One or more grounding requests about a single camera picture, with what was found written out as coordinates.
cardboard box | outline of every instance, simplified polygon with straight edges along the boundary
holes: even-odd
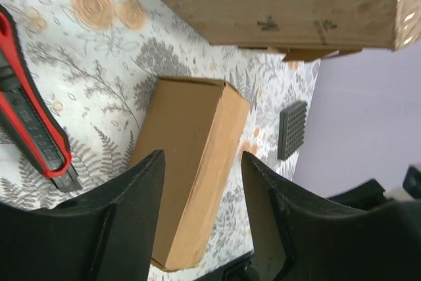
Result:
[[[222,80],[158,81],[130,163],[165,152],[155,266],[192,268],[205,254],[249,107]]]
[[[397,50],[421,33],[421,0],[162,1],[211,44],[272,47],[287,60]]]

red and black utility knife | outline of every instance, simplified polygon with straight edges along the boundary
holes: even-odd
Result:
[[[81,189],[64,130],[45,106],[20,48],[16,26],[0,5],[0,125],[34,168],[62,192]]]

clear packing tape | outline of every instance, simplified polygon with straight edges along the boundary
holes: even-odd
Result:
[[[403,49],[421,38],[421,0],[398,0],[395,49]]]

table surface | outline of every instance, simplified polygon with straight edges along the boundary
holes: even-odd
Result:
[[[250,151],[291,178],[298,153],[276,159],[279,114],[310,103],[320,65],[281,55],[212,47],[159,0],[0,0],[18,25],[24,55],[49,110],[65,127],[83,192],[127,167],[156,77],[224,78],[251,102],[205,257],[150,280],[194,280],[253,248],[239,154]],[[23,209],[54,207],[64,194],[35,172],[0,131],[0,199]]]

white wall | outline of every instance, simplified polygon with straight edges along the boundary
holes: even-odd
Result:
[[[421,162],[421,43],[320,67],[295,181],[321,196],[369,178],[385,189]]]

